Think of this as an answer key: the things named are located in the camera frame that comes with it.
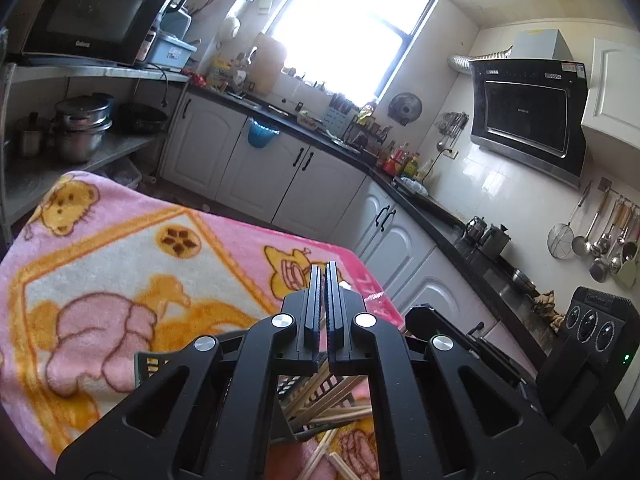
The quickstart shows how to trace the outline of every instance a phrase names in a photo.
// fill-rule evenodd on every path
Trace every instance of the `blue bucket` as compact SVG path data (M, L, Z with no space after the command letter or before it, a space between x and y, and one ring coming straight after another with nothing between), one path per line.
M270 140L279 133L278 130L271 130L266 126L262 126L258 121L251 120L251 126L249 127L249 144L254 148L264 148Z

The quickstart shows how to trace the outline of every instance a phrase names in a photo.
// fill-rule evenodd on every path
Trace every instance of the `sticker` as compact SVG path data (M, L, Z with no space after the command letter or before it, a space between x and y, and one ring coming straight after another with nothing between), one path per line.
M172 46L169 51L166 53L167 59L179 59L180 58L180 49Z

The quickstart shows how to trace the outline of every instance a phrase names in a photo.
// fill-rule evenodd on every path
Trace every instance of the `range hood duct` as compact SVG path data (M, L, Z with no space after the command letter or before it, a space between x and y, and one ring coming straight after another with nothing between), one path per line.
M458 54L451 54L447 57L447 64L457 72L471 75L469 61L476 59L507 59L511 55L512 49L513 47L510 46L507 50L501 50L492 54L485 54L484 56L459 56Z

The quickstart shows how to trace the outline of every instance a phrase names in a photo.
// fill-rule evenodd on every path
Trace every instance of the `fleece tablecloth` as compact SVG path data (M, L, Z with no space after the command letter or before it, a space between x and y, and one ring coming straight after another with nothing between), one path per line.
M337 262L367 309L401 317L351 251L162 202L90 173L63 175L0 264L0 399L36 455L63 449L134 387L137 351L250 327ZM270 478L295 478L315 446L272 449ZM372 421L332 444L378 478ZM335 478L322 462L312 478Z

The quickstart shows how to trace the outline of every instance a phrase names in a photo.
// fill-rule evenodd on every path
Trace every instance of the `countertop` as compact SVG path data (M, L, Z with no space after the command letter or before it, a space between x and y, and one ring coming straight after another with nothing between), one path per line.
M392 185L392 178L386 173L368 166L327 136L310 132L297 122L268 108L255 109L242 100L209 89L190 86L189 92L258 119L265 126L283 130L368 174L435 241L436 246L467 280L492 315L511 332L536 369L542 366L555 343L556 334L531 311L532 299L513 286L513 267L502 258L498 262L491 261L463 240L464 223L435 200L416 201L408 197Z

